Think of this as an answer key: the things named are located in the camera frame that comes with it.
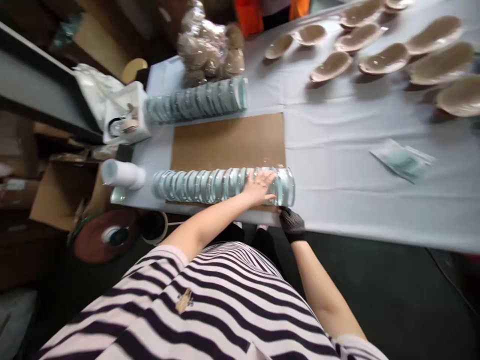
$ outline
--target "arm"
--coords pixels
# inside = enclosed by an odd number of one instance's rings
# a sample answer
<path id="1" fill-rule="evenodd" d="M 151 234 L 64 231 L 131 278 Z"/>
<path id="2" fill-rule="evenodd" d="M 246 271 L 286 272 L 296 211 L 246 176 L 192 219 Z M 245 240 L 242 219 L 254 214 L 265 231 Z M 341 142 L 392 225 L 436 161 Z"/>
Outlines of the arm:
<path id="1" fill-rule="evenodd" d="M 288 208 L 280 215 L 281 225 L 291 244 L 308 304 L 318 321 L 333 338 L 344 334 L 365 337 L 362 328 L 340 291 L 305 238 L 303 219 Z"/>
<path id="2" fill-rule="evenodd" d="M 241 194 L 226 201 L 212 205 L 192 216 L 175 229 L 162 244 L 173 245 L 180 249 L 188 261 L 200 254 L 228 224 L 246 210 L 275 199 L 275 195 L 266 195 L 275 179 L 272 171 L 260 171 L 253 180 L 253 171 L 248 175 Z"/>

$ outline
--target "dark floor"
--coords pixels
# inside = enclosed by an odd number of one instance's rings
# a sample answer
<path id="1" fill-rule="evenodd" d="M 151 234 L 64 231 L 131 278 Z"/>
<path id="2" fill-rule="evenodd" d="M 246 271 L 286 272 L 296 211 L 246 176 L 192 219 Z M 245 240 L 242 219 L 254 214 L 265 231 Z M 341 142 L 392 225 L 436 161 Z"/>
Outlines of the dark floor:
<path id="1" fill-rule="evenodd" d="M 251 238 L 254 228 L 244 227 Z M 279 228 L 270 228 L 287 280 L 302 294 L 296 263 Z M 368 339 L 391 360 L 480 359 L 475 318 L 421 247 L 308 233 L 307 240 Z M 152 247 L 137 241 L 124 256 L 89 266 L 66 256 L 44 284 L 27 359 L 76 313 L 112 287 Z M 453 258 L 433 252 L 453 279 Z"/>

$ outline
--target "hand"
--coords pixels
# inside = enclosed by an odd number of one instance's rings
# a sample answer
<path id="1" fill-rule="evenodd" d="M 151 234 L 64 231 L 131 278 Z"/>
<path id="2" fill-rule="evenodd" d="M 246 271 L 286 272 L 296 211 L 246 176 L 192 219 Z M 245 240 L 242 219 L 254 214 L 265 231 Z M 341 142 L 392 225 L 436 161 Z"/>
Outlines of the hand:
<path id="1" fill-rule="evenodd" d="M 305 240 L 305 221 L 288 207 L 280 206 L 281 229 L 291 244 L 297 240 Z"/>
<path id="2" fill-rule="evenodd" d="M 241 193 L 249 200 L 251 207 L 262 205 L 276 198 L 273 194 L 267 195 L 269 186 L 276 177 L 277 175 L 271 170 L 260 170 L 254 180 L 254 171 L 250 171 Z"/>

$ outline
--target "white plastic container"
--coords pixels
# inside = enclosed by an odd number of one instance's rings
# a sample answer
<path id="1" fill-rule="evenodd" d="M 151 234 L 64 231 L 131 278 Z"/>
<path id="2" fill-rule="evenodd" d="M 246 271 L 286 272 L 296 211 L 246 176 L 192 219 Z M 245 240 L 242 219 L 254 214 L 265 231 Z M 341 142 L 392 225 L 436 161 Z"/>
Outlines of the white plastic container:
<path id="1" fill-rule="evenodd" d="M 144 101 L 146 98 L 147 93 L 144 91 L 143 85 L 138 81 L 134 81 L 120 91 L 110 94 L 105 104 L 104 144 L 131 145 L 152 136 L 151 126 L 146 122 L 144 116 Z M 124 133 L 119 137 L 111 137 L 109 134 L 109 122 L 124 115 L 129 103 L 138 108 L 138 128 L 134 132 Z"/>
<path id="2" fill-rule="evenodd" d="M 138 190 L 145 183 L 146 172 L 131 162 L 108 159 L 101 165 L 104 185 Z"/>

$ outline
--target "white cup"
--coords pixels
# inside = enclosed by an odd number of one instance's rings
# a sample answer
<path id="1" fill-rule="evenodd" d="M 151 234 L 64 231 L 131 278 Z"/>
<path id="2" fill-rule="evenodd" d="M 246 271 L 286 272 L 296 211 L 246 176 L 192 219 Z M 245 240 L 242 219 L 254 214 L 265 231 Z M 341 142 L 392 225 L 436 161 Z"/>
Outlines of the white cup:
<path id="1" fill-rule="evenodd" d="M 108 159 L 101 165 L 103 185 L 140 189 L 145 182 L 146 172 L 131 162 Z"/>

